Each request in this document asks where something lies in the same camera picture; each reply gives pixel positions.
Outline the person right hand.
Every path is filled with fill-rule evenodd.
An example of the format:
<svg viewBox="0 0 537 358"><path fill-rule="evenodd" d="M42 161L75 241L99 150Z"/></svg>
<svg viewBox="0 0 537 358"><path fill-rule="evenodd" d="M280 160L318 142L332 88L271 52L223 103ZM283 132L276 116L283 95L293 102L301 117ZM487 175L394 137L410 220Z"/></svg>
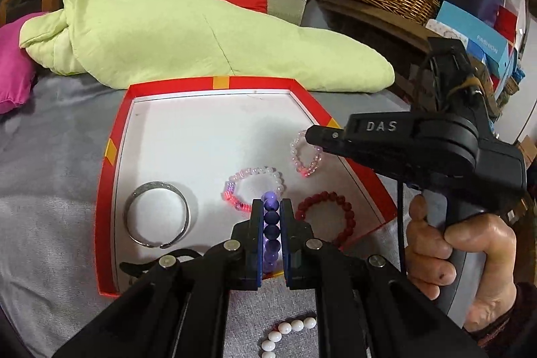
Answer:
<svg viewBox="0 0 537 358"><path fill-rule="evenodd" d="M490 213L474 216L441 233L428 224L427 213L425 197L416 195L409 204L405 249L409 279L434 300L442 286L456 279L456 268L448 261L453 250L486 254L482 279L464 324L467 331L480 331L514 306L516 235L499 216Z"/></svg>

